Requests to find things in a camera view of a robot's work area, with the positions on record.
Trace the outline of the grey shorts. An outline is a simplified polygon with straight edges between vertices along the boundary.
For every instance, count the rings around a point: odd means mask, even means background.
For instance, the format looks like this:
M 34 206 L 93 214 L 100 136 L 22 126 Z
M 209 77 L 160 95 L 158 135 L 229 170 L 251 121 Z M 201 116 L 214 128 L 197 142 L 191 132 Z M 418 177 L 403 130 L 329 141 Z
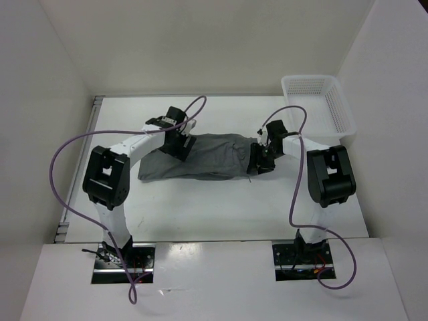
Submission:
M 168 179 L 226 181 L 248 177 L 251 146 L 256 138 L 240 134 L 202 134 L 186 160 L 156 149 L 140 161 L 138 179 L 143 183 Z

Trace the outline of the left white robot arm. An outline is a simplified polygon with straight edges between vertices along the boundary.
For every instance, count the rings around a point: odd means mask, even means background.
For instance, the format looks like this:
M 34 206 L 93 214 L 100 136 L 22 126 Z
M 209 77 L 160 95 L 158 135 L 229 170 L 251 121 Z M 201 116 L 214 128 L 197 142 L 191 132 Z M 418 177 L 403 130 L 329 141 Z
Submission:
M 104 226 L 103 249 L 118 267 L 128 266 L 135 256 L 124 213 L 131 169 L 154 150 L 185 161 L 196 141 L 191 135 L 196 123 L 195 118 L 171 106 L 164 116 L 147 120 L 137 134 L 110 147 L 92 149 L 83 191 Z

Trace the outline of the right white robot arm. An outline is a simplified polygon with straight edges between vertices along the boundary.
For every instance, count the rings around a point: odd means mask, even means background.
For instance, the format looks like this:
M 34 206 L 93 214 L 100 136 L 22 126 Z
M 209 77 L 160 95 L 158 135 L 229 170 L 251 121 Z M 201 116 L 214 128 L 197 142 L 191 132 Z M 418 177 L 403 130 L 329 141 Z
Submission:
M 267 123 L 257 133 L 257 142 L 251 144 L 247 168 L 249 174 L 272 172 L 276 167 L 276 159 L 284 155 L 300 162 L 288 220 L 297 229 L 294 257 L 301 263 L 308 263 L 326 244 L 327 208 L 347 202 L 349 196 L 356 192 L 356 181 L 347 150 L 342 145 L 326 146 L 302 138 L 298 132 L 286 130 L 281 120 Z M 315 209 L 309 223 L 295 224 L 293 214 L 303 175 L 307 177 L 307 189 Z

